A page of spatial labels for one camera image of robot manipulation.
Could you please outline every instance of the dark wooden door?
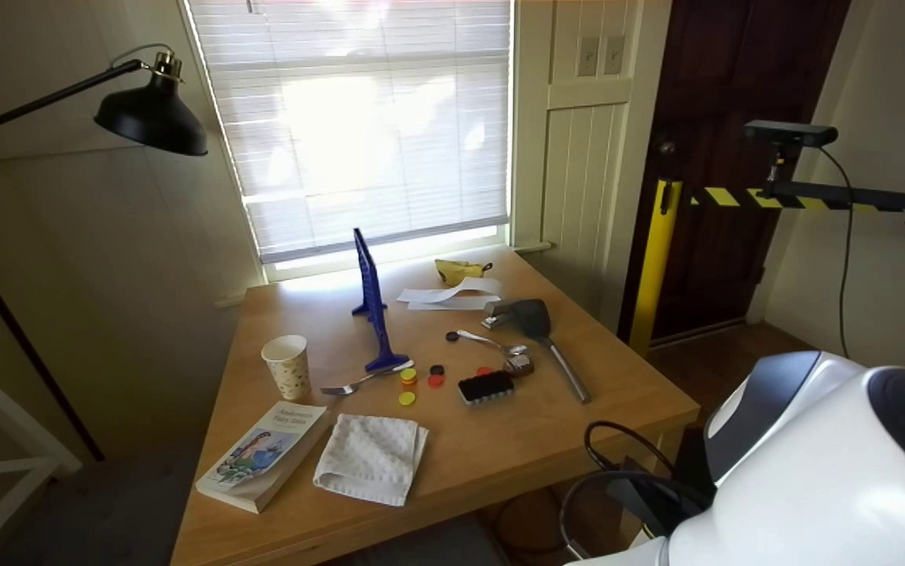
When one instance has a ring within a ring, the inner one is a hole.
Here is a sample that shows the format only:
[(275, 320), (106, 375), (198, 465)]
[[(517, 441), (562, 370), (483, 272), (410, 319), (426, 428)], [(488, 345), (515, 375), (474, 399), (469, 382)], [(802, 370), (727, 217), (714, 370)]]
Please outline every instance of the dark wooden door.
[[(643, 171), (627, 272), (627, 333), (658, 181), (759, 186), (769, 149), (747, 143), (747, 120), (807, 123), (847, 0), (676, 0), (659, 78), (653, 151)], [(682, 208), (671, 233), (653, 336), (742, 320), (763, 278), (775, 210)]]

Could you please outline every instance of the wooden table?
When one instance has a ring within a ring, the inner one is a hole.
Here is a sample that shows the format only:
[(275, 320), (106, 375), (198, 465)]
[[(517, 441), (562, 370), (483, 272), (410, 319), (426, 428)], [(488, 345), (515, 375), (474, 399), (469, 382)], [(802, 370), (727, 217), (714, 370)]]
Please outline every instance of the wooden table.
[[(583, 382), (589, 404), (574, 404), (552, 360), (531, 343), (535, 375), (515, 384), (513, 399), (466, 406), (456, 382), (477, 369), (498, 369), (498, 354), (474, 343), (445, 343), (445, 332), (483, 332), (480, 312), (410, 312), (395, 303), (398, 289), (441, 288), (431, 261), (381, 268), (385, 332), (395, 354), (419, 362), (419, 404), (403, 410), (398, 378), (376, 378), (335, 404), (350, 417), (398, 417), (431, 430), (426, 450), (406, 506), (376, 506), (326, 494), (310, 486), (310, 455), (278, 492), (265, 517), (247, 517), (193, 492), (173, 562), (324, 562), (489, 503), (571, 483), (589, 472), (581, 430), (595, 418), (622, 422), (666, 454), (679, 450), (682, 428), (696, 406), (658, 369), (583, 315), (551, 281), (513, 251), (477, 256), (492, 261), (488, 278), (503, 282), (503, 299), (544, 299), (552, 339)], [(352, 319), (362, 304), (358, 274), (247, 289), (227, 375), (209, 412), (198, 476), (275, 399), (262, 362), (262, 345), (275, 333), (306, 333), (310, 382), (345, 384), (376, 356), (370, 324)], [(515, 332), (492, 332), (498, 343), (527, 343)], [(431, 390), (423, 375), (445, 364), (445, 387)], [(631, 443), (602, 435), (610, 450)]]

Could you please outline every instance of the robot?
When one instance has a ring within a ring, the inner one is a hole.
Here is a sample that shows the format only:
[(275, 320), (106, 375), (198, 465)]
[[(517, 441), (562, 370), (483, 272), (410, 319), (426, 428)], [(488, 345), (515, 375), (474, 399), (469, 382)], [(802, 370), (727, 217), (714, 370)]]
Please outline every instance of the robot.
[(704, 430), (709, 506), (583, 566), (905, 566), (905, 369), (759, 360)]

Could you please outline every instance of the yellow pole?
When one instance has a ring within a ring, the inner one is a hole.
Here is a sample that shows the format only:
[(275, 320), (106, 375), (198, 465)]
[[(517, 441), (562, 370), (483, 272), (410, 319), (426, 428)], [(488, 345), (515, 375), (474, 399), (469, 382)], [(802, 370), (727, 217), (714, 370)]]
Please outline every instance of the yellow pole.
[(631, 320), (631, 348), (646, 356), (653, 319), (663, 296), (666, 266), (668, 266), (668, 243), (676, 230), (682, 183), (659, 181), (653, 190), (653, 208), (646, 224), (643, 261), (642, 261), (642, 282)]

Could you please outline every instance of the lamp shade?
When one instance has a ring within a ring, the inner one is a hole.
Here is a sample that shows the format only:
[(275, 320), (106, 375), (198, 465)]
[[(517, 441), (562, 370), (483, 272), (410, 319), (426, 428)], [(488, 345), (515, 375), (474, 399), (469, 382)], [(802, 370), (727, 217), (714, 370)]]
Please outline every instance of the lamp shade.
[(173, 155), (208, 155), (204, 126), (175, 97), (173, 77), (152, 77), (144, 90), (105, 97), (96, 126)]

